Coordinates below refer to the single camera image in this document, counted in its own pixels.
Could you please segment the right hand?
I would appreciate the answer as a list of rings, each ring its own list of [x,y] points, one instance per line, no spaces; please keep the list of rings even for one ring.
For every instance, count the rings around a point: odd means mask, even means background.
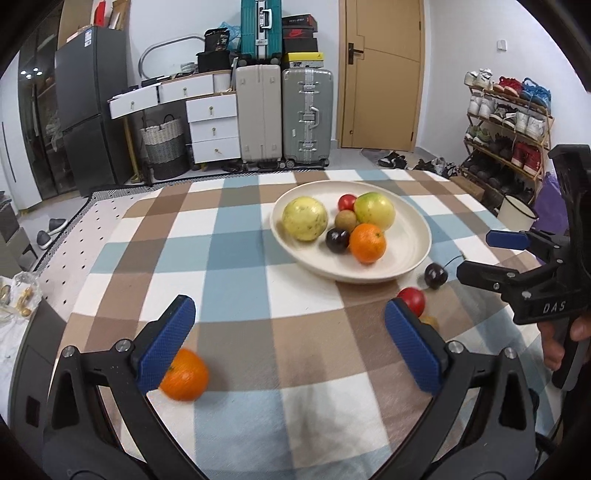
[[[542,339],[545,365],[552,371],[560,369],[565,355],[564,347],[554,338],[555,327],[550,322],[541,322],[538,329]],[[591,315],[585,312],[572,325],[570,337],[574,342],[589,340],[591,336]]]

